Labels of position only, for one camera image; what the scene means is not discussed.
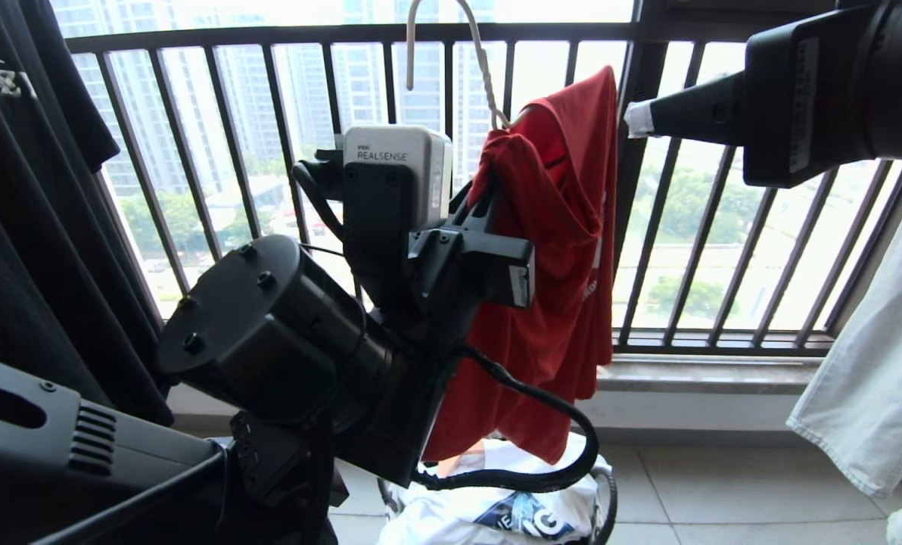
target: black cable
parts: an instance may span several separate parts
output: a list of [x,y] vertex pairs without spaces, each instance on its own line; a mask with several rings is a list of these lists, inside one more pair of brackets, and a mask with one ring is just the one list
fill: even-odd
[[344,252],[331,251],[330,248],[321,248],[320,246],[315,246],[312,244],[303,244],[303,242],[299,242],[299,246],[300,246],[300,248],[308,249],[308,251],[326,252],[326,253],[332,253],[333,255],[339,255],[344,258],[347,257],[344,255]]
[[606,486],[609,487],[609,506],[606,508],[606,520],[602,522],[602,527],[597,528],[596,532],[594,532],[593,540],[590,542],[593,545],[606,545],[606,542],[613,535],[613,528],[616,527],[616,514],[620,506],[618,497],[620,494],[616,487],[616,478],[614,478],[613,472],[610,472],[609,469],[596,466],[589,472],[589,475],[596,480],[597,487],[602,486],[599,482],[602,480],[606,481]]
[[417,472],[412,480],[426,487],[428,490],[449,490],[454,487],[503,487],[503,489],[528,493],[548,493],[566,489],[592,471],[596,465],[596,457],[599,455],[599,437],[592,422],[581,410],[577,410],[572,403],[562,400],[561,397],[546,392],[541,388],[529,386],[510,375],[499,363],[484,355],[477,348],[469,345],[462,346],[462,355],[472,358],[488,375],[503,386],[520,394],[526,394],[531,399],[541,401],[546,406],[554,408],[563,414],[568,414],[576,424],[582,428],[586,437],[586,446],[582,454],[575,462],[569,463],[562,469],[556,469],[548,473],[517,473],[505,469],[480,469],[478,472],[462,473],[439,479],[430,473]]
[[108,507],[101,513],[94,514],[61,531],[44,536],[33,542],[32,545],[84,543],[105,534],[105,532],[122,527],[122,525],[140,517],[163,501],[181,496],[201,484],[209,473],[218,469],[218,466],[222,465],[226,460],[226,455],[222,451],[224,449],[222,449],[222,446],[219,446],[219,448],[219,452],[213,454],[212,458],[206,459],[205,462],[199,463],[198,466],[189,468],[163,483],[159,483],[150,487],[150,489],[144,490],[142,493],[122,501],[122,503]]
[[296,163],[293,165],[293,168],[290,172],[293,179],[296,180],[296,183],[300,184],[300,187],[303,189],[303,193],[306,193],[306,196],[309,198],[309,202],[313,205],[313,208],[316,209],[317,215],[320,216],[320,219],[323,220],[324,225],[327,226],[327,229],[330,232],[333,232],[337,238],[341,241],[344,239],[344,224],[341,224],[340,220],[337,220],[337,214],[333,213],[333,210],[330,208],[330,204],[327,204],[326,197],[323,197],[323,194],[320,192],[319,186],[316,184],[316,180],[313,179],[313,175],[310,175],[309,169],[306,168],[306,165],[303,165],[302,162]]

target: red t-shirt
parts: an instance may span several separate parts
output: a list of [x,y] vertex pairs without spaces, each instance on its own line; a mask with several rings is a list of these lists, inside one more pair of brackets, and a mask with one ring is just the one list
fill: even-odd
[[[531,306],[482,304],[468,342],[517,379],[569,401],[592,397],[596,366],[611,359],[616,121],[609,67],[533,101],[515,126],[488,135],[468,196],[473,201],[484,191],[493,170],[505,196],[495,233],[535,246]],[[569,425],[567,416],[462,361],[424,459],[455,456],[497,430],[555,463]]]

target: high-rise building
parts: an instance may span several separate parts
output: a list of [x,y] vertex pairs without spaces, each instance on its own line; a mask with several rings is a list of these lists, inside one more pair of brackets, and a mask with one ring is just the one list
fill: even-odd
[[[405,22],[410,0],[337,0],[329,7],[344,23]],[[457,5],[423,3],[419,22],[464,20]],[[241,3],[189,2],[187,0],[54,0],[61,32],[66,37],[180,28],[294,24],[281,11],[271,11],[253,1]],[[472,9],[482,20],[493,20],[496,0],[475,0]],[[496,64],[499,48],[488,48]],[[164,51],[163,65],[176,98],[182,128],[196,173],[206,193],[222,191],[231,182],[233,168],[229,148],[219,124],[216,97],[199,48]],[[417,44],[414,89],[406,90],[406,46],[383,51],[379,44],[333,46],[334,80],[340,105],[341,128],[386,123],[387,103],[383,56],[393,55],[396,67],[396,118],[400,123],[423,125],[444,132],[445,120],[443,48]],[[184,170],[165,114],[151,62],[146,52],[125,51],[110,56],[115,76],[129,111],[132,128],[142,149],[146,167],[157,189],[183,193],[188,190]],[[272,173],[281,165],[281,144],[266,68],[257,45],[216,49],[227,104],[250,176],[257,170]],[[282,97],[291,125],[297,155],[312,155],[317,148],[334,144],[323,56],[318,45],[278,45],[275,48]],[[75,62],[103,117],[121,141],[113,108],[92,55],[77,55]],[[481,146],[490,128],[482,76],[471,44],[455,46],[454,111],[451,123],[456,145],[455,186],[461,186],[477,168]],[[126,154],[106,164],[112,186],[122,196],[138,192],[132,163]]]

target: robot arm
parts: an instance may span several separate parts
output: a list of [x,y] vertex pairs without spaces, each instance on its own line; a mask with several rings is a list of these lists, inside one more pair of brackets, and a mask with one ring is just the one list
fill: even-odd
[[844,163],[902,158],[902,0],[751,37],[742,72],[630,104],[634,138],[744,146],[748,184],[793,187]]
[[[64,490],[77,482],[103,499],[60,503],[70,509],[54,512],[47,528],[144,491],[43,543],[90,539],[142,513],[160,515],[154,520],[165,528],[166,512],[179,505],[151,507],[193,496],[201,500],[184,504],[195,519],[185,520],[198,520],[192,525],[209,537],[260,542],[296,534],[317,542],[332,536],[327,509],[345,497],[334,458],[400,486],[416,481],[431,489],[551,492],[586,476],[599,452],[589,419],[465,345],[482,301],[531,303],[534,249],[524,239],[492,233],[495,184],[472,206],[456,199],[449,217],[449,148],[447,138],[423,128],[358,127],[347,134],[343,152],[293,170],[317,210],[330,210],[319,206],[327,196],[343,201],[337,230],[347,262],[375,301],[372,313],[281,235],[230,252],[180,301],[161,334],[158,362],[164,372],[240,408],[230,422],[234,441],[222,451],[113,410],[95,424],[103,430],[85,431],[82,420],[98,421],[98,407],[81,403],[82,415],[77,393],[45,396],[36,377],[0,366],[0,389],[15,393],[0,403],[16,397],[51,423],[50,431],[29,434],[0,417],[0,481],[14,478],[12,468],[32,466],[42,480],[63,483]],[[535,475],[483,470],[437,479],[420,472],[448,380],[465,355],[506,387],[573,418],[587,438],[582,456]],[[17,438],[23,444],[52,438],[56,448],[19,449]],[[26,481],[16,480],[26,490]],[[214,516],[225,522],[218,532],[211,531]],[[146,527],[161,531],[138,523],[141,533],[130,534],[135,542]]]

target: window sill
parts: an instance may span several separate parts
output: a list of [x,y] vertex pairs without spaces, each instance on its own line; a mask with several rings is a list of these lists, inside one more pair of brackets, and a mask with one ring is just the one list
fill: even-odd
[[599,390],[693,394],[800,394],[820,358],[621,354],[599,369]]
[[[599,387],[580,401],[596,427],[786,431],[783,422],[817,370],[819,358],[621,354],[599,369]],[[185,384],[168,404],[176,430],[229,435],[230,406]]]

